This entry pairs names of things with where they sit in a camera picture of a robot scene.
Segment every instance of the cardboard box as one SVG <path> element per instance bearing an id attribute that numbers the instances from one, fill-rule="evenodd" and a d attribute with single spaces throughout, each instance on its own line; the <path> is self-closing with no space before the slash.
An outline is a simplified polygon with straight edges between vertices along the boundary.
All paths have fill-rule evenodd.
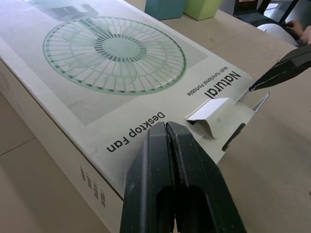
<path id="1" fill-rule="evenodd" d="M 112 233 L 152 125 L 217 163 L 258 109 L 250 75 L 124 1 L 2 0 L 0 21 L 0 91 Z"/>

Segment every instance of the fan image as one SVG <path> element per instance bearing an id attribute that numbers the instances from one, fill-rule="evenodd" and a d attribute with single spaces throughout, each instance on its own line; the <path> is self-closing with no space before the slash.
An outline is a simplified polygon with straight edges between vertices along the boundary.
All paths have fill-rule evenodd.
<path id="1" fill-rule="evenodd" d="M 156 28 L 122 18 L 62 23 L 46 36 L 43 51 L 66 79 L 111 94 L 161 91 L 186 70 L 184 53 L 174 40 Z"/>

